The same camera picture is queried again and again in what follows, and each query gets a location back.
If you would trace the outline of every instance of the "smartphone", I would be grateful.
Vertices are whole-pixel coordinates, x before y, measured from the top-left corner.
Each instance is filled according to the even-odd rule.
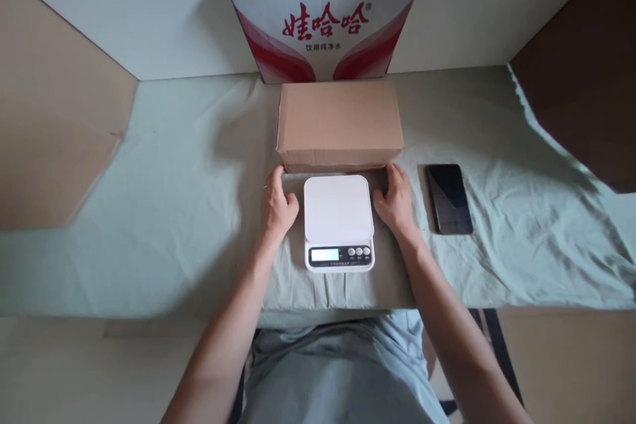
[[[433,164],[426,168],[437,232],[442,235],[472,234],[472,220],[457,164]]]

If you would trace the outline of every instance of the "red chinese text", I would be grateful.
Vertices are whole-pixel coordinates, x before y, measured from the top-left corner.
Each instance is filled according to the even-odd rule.
[[[367,4],[366,9],[369,10],[371,8],[371,4]],[[316,17],[311,21],[311,29],[313,31],[320,30],[321,36],[332,36],[333,35],[333,25],[340,25],[341,28],[348,28],[347,32],[349,34],[358,34],[360,32],[360,27],[362,23],[368,23],[369,20],[364,17],[362,14],[362,7],[364,6],[364,2],[360,2],[358,7],[354,10],[352,15],[343,17],[340,21],[331,13],[331,2],[327,2],[325,8],[323,9],[323,14],[320,17]],[[297,34],[297,38],[300,41],[311,40],[313,36],[308,32],[308,22],[307,20],[310,18],[309,13],[307,12],[307,7],[304,3],[300,3],[300,16],[297,18],[294,15],[290,14],[290,20],[285,19],[285,28],[283,28],[284,36],[295,36]]]
[[[296,18],[293,15],[290,15],[291,21],[290,23],[285,20],[285,28],[283,29],[284,36],[293,36],[293,28],[298,23],[297,31],[298,31],[298,39],[299,40],[311,40],[311,33],[307,33],[307,19],[309,18],[309,13],[307,13],[307,7],[304,3],[300,3],[300,17]]]
[[[350,17],[343,17],[342,27],[349,27],[349,34],[358,34],[360,31],[360,23],[368,23],[369,20],[364,18],[362,15],[362,7],[364,6],[364,2],[360,2],[358,7],[353,12],[353,15]]]
[[[336,20],[336,18],[334,18],[334,16],[331,14],[331,2],[327,2],[322,16],[313,19],[313,21],[311,22],[311,28],[313,28],[314,30],[320,28],[321,36],[331,36],[333,35],[333,30],[331,27],[332,23],[340,23],[340,20]]]

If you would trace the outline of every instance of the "person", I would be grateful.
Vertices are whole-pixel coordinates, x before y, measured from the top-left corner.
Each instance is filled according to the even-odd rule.
[[[298,214],[278,166],[267,177],[262,227],[220,314],[208,325],[163,424],[225,423],[250,347],[241,423],[447,422],[428,381],[422,323],[469,423],[531,423],[481,330],[447,282],[413,220],[407,174],[388,164],[373,203],[395,235],[417,311],[289,331],[260,330],[276,251]]]

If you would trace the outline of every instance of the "floor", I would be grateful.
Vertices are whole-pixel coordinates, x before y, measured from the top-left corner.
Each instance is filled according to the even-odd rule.
[[[535,422],[636,422],[636,311],[499,315]],[[0,422],[157,423],[204,326],[0,319]]]

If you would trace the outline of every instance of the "person's left hand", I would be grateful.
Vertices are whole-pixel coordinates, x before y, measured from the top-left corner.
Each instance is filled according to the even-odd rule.
[[[261,233],[281,241],[298,215],[299,205],[295,194],[285,196],[281,176],[282,164],[276,166],[265,179],[261,204]]]

